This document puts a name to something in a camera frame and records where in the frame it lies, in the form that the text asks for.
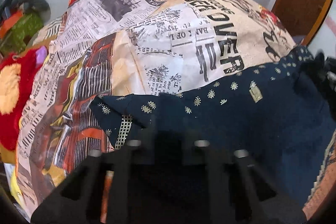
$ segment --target stuffed animal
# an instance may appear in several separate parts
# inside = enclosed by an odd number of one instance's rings
[[[8,150],[16,148],[22,110],[46,56],[46,47],[41,47],[23,57],[10,54],[0,64],[0,143]]]

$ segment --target red plush toy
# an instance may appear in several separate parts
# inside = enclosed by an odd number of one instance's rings
[[[0,64],[0,143],[8,150],[16,148],[22,110],[46,53],[47,49],[41,47],[28,51],[21,58],[10,54]]]

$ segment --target purple plush ear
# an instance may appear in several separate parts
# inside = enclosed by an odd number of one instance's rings
[[[42,46],[36,51],[36,67],[38,67],[44,62],[47,55],[48,55],[48,50],[44,46]]]

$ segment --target newspaper print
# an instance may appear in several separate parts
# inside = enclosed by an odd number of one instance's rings
[[[252,0],[77,0],[54,23],[41,32],[54,40],[17,145],[30,216],[91,149],[114,149],[89,109],[94,96],[195,89],[276,62],[295,46],[279,19]],[[310,213],[321,202],[309,202]]]

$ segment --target dark blue fabric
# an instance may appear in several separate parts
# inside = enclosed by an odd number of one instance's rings
[[[299,46],[278,63],[248,68],[178,96],[96,97],[91,109],[113,145],[121,115],[132,116],[127,138],[136,138],[154,114],[159,131],[193,131],[216,147],[246,149],[304,205],[336,129],[327,102],[300,72],[309,59],[311,54]],[[249,91],[255,86],[262,95],[258,102]]]

